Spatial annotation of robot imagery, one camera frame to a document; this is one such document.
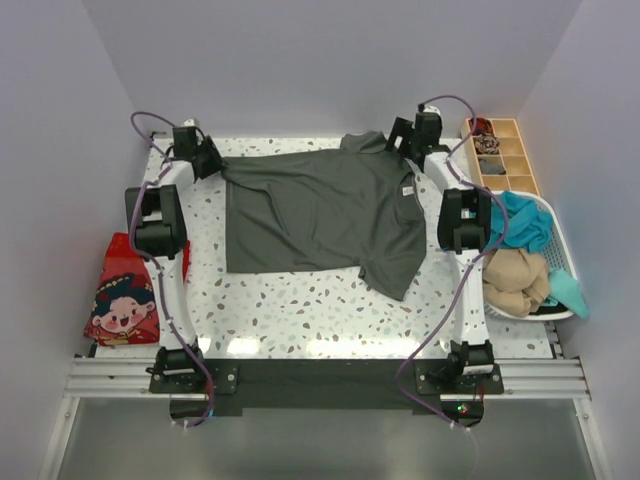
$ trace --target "turquoise towel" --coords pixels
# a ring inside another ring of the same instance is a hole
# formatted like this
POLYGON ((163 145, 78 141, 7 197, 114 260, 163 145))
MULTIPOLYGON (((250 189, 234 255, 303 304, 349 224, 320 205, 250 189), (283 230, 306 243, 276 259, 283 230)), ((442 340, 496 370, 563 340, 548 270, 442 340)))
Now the turquoise towel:
POLYGON ((580 284, 561 268, 554 268, 549 274, 551 284, 551 300, 557 300, 580 318, 589 316, 589 307, 582 297, 580 284))
MULTIPOLYGON (((509 215, 509 231, 499 248, 524 248, 529 253, 540 253, 551 241, 553 217, 549 212, 541 212, 536 202, 503 192, 500 200, 509 215)), ((491 203, 491 237, 489 245, 498 241, 504 231, 504 216, 495 202, 491 203)))

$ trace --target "cartoon character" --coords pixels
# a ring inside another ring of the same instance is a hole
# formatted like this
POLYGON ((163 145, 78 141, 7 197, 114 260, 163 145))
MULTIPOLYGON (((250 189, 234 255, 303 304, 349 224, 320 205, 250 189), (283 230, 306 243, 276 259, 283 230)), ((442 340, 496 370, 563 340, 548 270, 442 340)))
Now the cartoon character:
POLYGON ((152 343, 158 335, 140 324, 156 309, 153 288, 141 274, 125 273, 105 280, 91 312, 91 324, 105 345, 152 343))

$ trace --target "tan towel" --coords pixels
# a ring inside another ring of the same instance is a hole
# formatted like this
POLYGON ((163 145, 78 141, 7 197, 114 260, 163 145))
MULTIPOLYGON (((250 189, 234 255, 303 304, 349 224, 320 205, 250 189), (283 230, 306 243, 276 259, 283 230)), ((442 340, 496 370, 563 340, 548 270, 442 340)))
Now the tan towel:
POLYGON ((537 311, 551 293, 547 261, 523 248, 487 256, 482 278, 487 302, 516 317, 537 311))

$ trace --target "white plastic basket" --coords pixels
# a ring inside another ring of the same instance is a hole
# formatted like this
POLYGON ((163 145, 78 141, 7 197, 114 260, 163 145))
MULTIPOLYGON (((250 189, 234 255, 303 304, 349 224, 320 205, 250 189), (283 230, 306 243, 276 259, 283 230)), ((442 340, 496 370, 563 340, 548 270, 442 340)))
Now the white plastic basket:
MULTIPOLYGON (((520 195, 524 198, 529 198, 536 202, 538 206, 538 210, 546 211, 551 214, 553 217, 553 226, 551 229, 551 241, 549 245, 545 247, 542 251, 542 255, 547 260, 549 264, 549 269, 552 268, 563 268, 569 273, 573 278, 577 279, 576 270, 573 266, 573 261, 571 260, 571 254, 569 253, 569 249, 567 248, 567 242, 564 239, 564 235, 562 235, 562 230, 560 230, 560 224, 558 223, 558 217, 556 217, 553 208, 549 205, 544 199, 540 198, 537 195, 533 195, 532 193, 526 192, 513 192, 517 195, 520 195)), ((491 315, 492 317, 497 317, 501 319, 509 319, 509 320, 526 320, 526 321, 534 321, 534 322, 547 322, 550 320, 563 320, 565 318, 569 318, 573 315, 571 310, 567 310, 566 312, 561 313, 549 313, 549 314, 541 314, 541 315, 527 315, 526 317, 514 317, 513 315, 508 314, 507 312, 500 310, 498 307, 494 307, 485 301, 484 303, 485 313, 491 315)))

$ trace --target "speckled tabletop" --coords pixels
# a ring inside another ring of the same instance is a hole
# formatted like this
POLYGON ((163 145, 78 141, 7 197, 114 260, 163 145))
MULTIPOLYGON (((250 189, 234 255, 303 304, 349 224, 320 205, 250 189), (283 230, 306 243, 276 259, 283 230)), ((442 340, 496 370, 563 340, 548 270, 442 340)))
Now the speckled tabletop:
MULTIPOLYGON (((169 139, 157 138, 166 149, 169 139)), ((335 148, 340 138, 214 139, 223 156, 260 156, 335 148)), ((455 140, 445 143, 453 145, 455 140)), ((468 172, 464 152, 455 157, 468 172)), ((157 175, 151 152, 145 178, 157 175)), ((187 301, 207 358, 402 358, 442 318, 453 295, 436 227, 441 194, 424 174, 416 177, 427 219, 427 255, 403 302, 372 290, 359 267, 303 273, 225 272, 225 181, 215 175, 181 194, 192 243, 187 301)), ((545 326, 487 318, 496 358, 552 358, 545 326)), ((449 351, 449 322, 420 358, 449 351)), ((98 357, 154 358, 157 345, 99 347, 98 357)))

